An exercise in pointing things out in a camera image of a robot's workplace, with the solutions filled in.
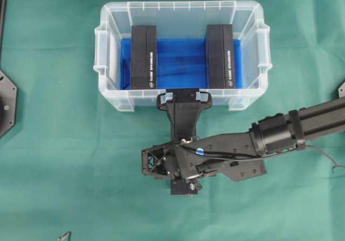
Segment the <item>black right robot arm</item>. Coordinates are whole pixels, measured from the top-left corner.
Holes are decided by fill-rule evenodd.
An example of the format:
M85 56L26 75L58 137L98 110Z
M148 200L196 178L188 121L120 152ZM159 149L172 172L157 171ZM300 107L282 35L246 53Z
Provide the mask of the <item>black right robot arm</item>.
M212 96L197 88L169 89L157 108L170 121L167 143L142 151L142 173L196 184L219 173L233 181L266 174L266 159L307 148L308 141L344 131L344 98L268 116L244 133L199 138L197 121Z

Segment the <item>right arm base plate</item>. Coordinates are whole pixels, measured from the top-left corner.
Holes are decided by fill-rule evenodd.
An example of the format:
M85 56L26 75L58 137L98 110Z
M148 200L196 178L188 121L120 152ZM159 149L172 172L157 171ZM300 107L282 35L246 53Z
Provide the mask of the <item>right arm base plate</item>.
M341 86L338 88L338 95L339 95L339 98L345 97L345 82L343 82Z

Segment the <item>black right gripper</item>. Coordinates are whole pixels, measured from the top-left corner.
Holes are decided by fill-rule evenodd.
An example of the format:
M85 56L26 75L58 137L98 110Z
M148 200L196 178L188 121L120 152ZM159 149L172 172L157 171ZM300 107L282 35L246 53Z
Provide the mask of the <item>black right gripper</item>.
M197 91L202 109L212 107L212 95ZM173 92L157 96L159 110L173 109ZM222 173L235 181L265 175L265 163L249 134L221 134L204 139L171 141L142 151L142 173L158 179L194 181Z

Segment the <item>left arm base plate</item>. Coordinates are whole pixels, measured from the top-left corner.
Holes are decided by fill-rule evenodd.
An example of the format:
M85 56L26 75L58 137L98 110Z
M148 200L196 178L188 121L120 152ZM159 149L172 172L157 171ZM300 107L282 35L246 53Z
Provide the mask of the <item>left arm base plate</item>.
M1 71L1 128L3 137L16 124L17 86Z

